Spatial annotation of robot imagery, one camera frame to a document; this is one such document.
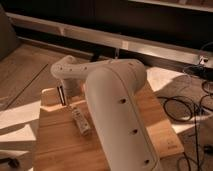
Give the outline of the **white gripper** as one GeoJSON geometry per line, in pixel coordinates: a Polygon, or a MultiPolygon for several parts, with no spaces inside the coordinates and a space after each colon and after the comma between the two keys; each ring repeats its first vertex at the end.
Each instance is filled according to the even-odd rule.
{"type": "Polygon", "coordinates": [[[62,85],[63,87],[57,87],[62,106],[66,106],[65,95],[67,97],[74,97],[82,93],[81,84],[76,79],[65,79],[62,81],[62,85]]]}

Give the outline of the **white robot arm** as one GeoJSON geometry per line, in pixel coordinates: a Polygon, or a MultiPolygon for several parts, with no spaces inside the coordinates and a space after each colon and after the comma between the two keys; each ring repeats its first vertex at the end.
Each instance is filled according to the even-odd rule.
{"type": "Polygon", "coordinates": [[[52,65],[51,73],[62,82],[66,96],[75,80],[85,81],[87,106],[111,171],[162,171],[135,100],[147,80],[140,61],[79,64],[66,56],[52,65]]]}

